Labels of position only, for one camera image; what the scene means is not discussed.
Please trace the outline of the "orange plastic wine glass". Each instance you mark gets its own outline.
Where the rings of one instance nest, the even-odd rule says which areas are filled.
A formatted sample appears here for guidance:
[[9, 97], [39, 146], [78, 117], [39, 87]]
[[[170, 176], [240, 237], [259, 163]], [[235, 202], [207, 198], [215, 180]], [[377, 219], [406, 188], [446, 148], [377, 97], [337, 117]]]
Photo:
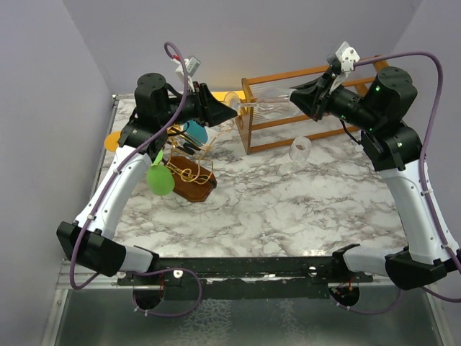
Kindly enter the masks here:
[[120, 131], [115, 131], [110, 133], [104, 140], [104, 148], [107, 151], [115, 152], [117, 148], [119, 147], [119, 139], [121, 136]]

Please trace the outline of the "green plastic wine glass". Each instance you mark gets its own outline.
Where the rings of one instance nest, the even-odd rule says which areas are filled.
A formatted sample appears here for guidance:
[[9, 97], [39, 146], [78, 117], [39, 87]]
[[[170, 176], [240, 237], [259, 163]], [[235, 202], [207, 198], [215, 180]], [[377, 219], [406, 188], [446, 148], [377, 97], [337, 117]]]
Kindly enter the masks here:
[[146, 173], [146, 182], [151, 192], [157, 196], [165, 196], [175, 188], [175, 181], [168, 167], [162, 164], [164, 153], [159, 151]]

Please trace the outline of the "gold wire wine glass rack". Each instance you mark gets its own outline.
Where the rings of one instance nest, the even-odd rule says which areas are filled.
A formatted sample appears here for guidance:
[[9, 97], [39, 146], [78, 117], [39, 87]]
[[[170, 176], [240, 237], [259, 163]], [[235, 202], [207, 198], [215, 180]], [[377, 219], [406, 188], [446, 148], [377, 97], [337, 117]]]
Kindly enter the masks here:
[[210, 152], [216, 140], [233, 129], [234, 122], [227, 120], [218, 126], [217, 133], [206, 143], [188, 133], [186, 125], [173, 125], [167, 133], [169, 157], [163, 160], [174, 179], [173, 192], [191, 203], [206, 201], [218, 186]]

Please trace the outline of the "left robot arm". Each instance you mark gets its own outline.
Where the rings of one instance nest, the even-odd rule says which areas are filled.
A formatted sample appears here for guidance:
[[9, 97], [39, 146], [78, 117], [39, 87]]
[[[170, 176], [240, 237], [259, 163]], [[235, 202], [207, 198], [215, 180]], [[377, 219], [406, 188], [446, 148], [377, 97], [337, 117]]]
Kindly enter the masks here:
[[167, 142], [167, 128], [189, 120], [213, 127], [237, 113], [216, 100], [206, 84], [193, 83], [180, 95], [157, 73], [141, 76], [134, 96], [135, 110], [121, 131], [107, 174], [74, 221], [60, 224], [57, 237], [72, 265], [105, 276], [134, 272], [148, 285], [158, 278], [158, 255], [113, 241], [128, 199]]

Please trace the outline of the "blue plastic wine glass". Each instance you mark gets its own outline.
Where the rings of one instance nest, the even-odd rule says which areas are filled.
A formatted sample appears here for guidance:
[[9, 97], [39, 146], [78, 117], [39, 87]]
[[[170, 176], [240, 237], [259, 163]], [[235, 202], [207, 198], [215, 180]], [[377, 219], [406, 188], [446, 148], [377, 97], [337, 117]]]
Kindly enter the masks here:
[[185, 136], [195, 145], [202, 146], [207, 143], [208, 135], [204, 127], [193, 120], [186, 122], [183, 126]]

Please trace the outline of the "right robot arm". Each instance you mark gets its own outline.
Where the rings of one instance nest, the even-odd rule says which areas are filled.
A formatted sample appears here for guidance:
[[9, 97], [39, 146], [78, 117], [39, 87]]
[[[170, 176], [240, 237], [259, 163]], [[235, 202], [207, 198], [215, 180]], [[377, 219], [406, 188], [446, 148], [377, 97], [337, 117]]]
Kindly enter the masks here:
[[417, 96], [410, 75], [401, 68], [377, 72], [366, 95], [344, 86], [333, 89], [333, 71], [296, 86], [290, 102], [313, 120], [333, 115], [361, 130], [360, 143], [393, 196], [407, 245], [375, 250], [351, 245], [336, 252], [331, 274], [346, 282], [357, 272], [386, 276], [402, 290], [422, 288], [456, 269], [460, 247], [431, 196], [427, 165], [417, 132], [403, 122]]

